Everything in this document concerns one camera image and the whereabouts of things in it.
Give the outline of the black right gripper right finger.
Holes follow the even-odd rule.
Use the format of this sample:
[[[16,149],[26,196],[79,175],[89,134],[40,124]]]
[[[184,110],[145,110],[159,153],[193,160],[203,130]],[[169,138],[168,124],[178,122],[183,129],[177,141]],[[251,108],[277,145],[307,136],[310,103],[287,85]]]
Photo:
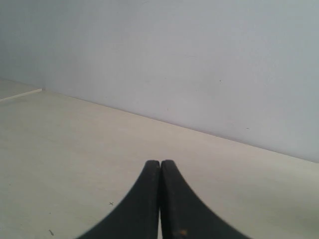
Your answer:
[[[161,163],[160,220],[164,239],[246,239],[194,193],[172,160]]]

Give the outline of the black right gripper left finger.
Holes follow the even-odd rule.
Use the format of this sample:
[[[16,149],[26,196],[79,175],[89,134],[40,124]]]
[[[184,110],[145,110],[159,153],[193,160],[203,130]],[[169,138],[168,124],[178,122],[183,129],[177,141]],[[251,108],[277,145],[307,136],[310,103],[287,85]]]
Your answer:
[[[124,199],[81,239],[156,239],[160,163],[148,160]]]

